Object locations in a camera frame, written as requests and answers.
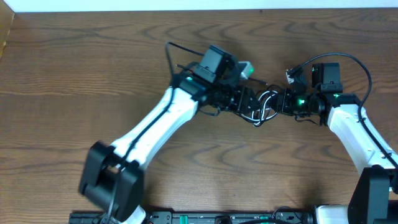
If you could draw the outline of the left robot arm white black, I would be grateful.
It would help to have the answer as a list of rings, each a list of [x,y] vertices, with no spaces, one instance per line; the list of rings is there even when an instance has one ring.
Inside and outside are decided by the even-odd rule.
[[[155,108],[127,134],[88,151],[79,192],[106,213],[101,223],[142,223],[146,213],[144,175],[151,160],[169,138],[202,106],[218,112],[248,114],[260,108],[252,89],[239,79],[208,82],[183,72],[175,74]]]

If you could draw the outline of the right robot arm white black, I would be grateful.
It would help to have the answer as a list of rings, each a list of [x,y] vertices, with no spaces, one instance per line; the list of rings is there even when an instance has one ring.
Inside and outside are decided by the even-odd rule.
[[[286,72],[292,89],[277,95],[272,109],[279,114],[306,118],[320,117],[344,145],[360,178],[348,205],[320,205],[315,223],[397,223],[397,154],[370,122],[366,110],[353,93],[344,93],[338,63],[312,66],[313,93],[301,66]]]

